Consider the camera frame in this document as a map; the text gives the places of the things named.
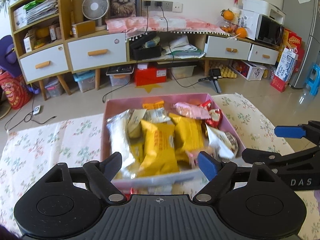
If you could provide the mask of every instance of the orange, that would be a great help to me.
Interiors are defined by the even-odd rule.
[[[228,21],[232,21],[233,18],[235,17],[235,15],[233,14],[233,12],[230,11],[229,9],[228,9],[228,10],[222,10],[222,11],[221,11],[221,16],[222,16],[223,18],[225,18],[226,20],[228,20]]]
[[[236,30],[236,35],[238,35],[238,37],[240,37],[240,38],[246,38],[247,37],[247,31],[246,31],[245,28],[238,28]]]

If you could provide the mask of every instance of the microwave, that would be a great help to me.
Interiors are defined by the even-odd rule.
[[[263,14],[240,10],[239,27],[246,28],[247,38],[256,42],[280,46],[284,27]]]

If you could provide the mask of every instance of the floor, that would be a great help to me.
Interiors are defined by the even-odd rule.
[[[196,83],[202,78],[203,70],[195,69],[194,75],[190,78],[179,79],[178,82],[183,86]],[[102,97],[104,94],[114,90],[117,87],[111,87],[110,81],[104,77],[101,80],[100,90],[90,90],[81,93],[76,83],[71,84],[70,88],[73,92],[71,96],[63,94],[56,98],[50,98],[43,101],[41,95],[35,96],[34,106],[41,105],[42,112],[34,119],[44,122],[52,116],[56,116],[48,123],[59,122],[71,118],[77,118],[87,115],[100,114],[104,111]],[[277,125],[297,125],[299,123],[307,123],[308,120],[319,119],[320,97],[311,98],[309,95],[304,96],[304,90],[292,89],[287,87],[285,92],[280,93],[270,86],[269,80],[247,81],[239,76],[236,79],[223,78],[219,80],[222,93],[239,93],[249,99],[275,126]],[[216,95],[209,82],[201,82],[188,88],[183,88],[177,84],[175,80],[168,80],[166,83],[160,84],[162,88],[153,89],[148,94],[144,89],[135,88],[135,84],[131,83],[116,91],[112,91],[106,96],[106,99],[140,97],[148,95],[162,95],[173,93],[209,93]],[[25,105],[21,111],[12,119],[9,127],[14,126],[24,118],[26,114],[32,110],[32,100]],[[0,153],[6,144],[5,123],[16,113],[11,110],[10,113],[0,120]],[[35,122],[22,122],[12,131],[18,131],[38,126]],[[288,143],[295,151],[313,147],[314,145],[306,139],[288,139]]]

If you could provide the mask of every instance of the metal screw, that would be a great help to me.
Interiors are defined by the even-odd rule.
[[[211,196],[208,194],[199,194],[196,196],[196,199],[201,202],[207,202],[211,200]]]
[[[109,196],[109,200],[113,201],[113,202],[119,202],[119,201],[123,200],[123,198],[124,197],[121,194],[112,194]]]

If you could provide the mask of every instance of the white desk fan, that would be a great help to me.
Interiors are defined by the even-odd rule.
[[[89,20],[96,20],[96,31],[101,31],[107,28],[102,25],[102,17],[109,10],[109,0],[84,0],[82,3],[83,15]]]

